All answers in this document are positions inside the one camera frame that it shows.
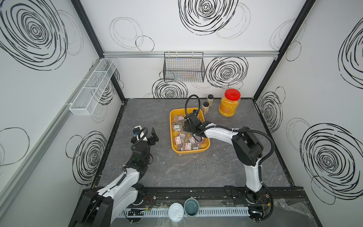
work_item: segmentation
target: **white can lid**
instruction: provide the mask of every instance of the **white can lid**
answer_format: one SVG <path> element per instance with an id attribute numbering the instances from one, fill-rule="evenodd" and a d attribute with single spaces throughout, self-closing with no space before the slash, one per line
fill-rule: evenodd
<path id="1" fill-rule="evenodd" d="M 169 207 L 169 218 L 173 222 L 180 222 L 184 217 L 184 208 L 180 203 L 173 203 Z"/>

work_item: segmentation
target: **small jar with lid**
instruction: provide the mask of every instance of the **small jar with lid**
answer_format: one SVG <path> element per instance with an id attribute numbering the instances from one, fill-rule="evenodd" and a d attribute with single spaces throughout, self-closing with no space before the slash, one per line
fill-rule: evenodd
<path id="1" fill-rule="evenodd" d="M 228 89 L 224 93 L 219 105 L 219 113 L 225 117 L 232 117 L 240 103 L 241 93 L 236 89 Z"/>

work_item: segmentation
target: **white shelf rail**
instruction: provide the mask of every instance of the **white shelf rail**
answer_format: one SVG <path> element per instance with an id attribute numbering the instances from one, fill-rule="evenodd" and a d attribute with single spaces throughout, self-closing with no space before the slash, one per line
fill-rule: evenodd
<path id="1" fill-rule="evenodd" d="M 191 53 L 203 52 L 204 57 L 278 57 L 279 52 L 267 51 L 112 51 L 104 52 L 108 58 L 164 57 L 165 52 L 177 53 L 178 57 L 192 57 Z"/>

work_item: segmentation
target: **yellow beads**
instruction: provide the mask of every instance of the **yellow beads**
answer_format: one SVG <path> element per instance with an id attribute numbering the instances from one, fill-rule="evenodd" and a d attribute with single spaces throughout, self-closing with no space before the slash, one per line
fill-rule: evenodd
<path id="1" fill-rule="evenodd" d="M 239 100 L 231 101 L 228 100 L 226 97 L 221 99 L 221 104 L 219 105 L 219 113 L 225 117 L 231 117 L 236 113 L 237 107 L 239 104 Z"/>

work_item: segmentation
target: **wire basket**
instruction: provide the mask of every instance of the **wire basket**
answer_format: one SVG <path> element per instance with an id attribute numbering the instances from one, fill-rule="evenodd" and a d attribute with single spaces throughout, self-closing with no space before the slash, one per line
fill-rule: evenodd
<path id="1" fill-rule="evenodd" d="M 203 52 L 164 52 L 164 81 L 203 82 Z"/>
<path id="2" fill-rule="evenodd" d="M 96 67 L 85 85 L 74 99 L 69 110 L 74 115 L 92 115 L 105 88 L 110 82 L 117 63 L 114 58 L 104 58 L 95 62 Z"/>

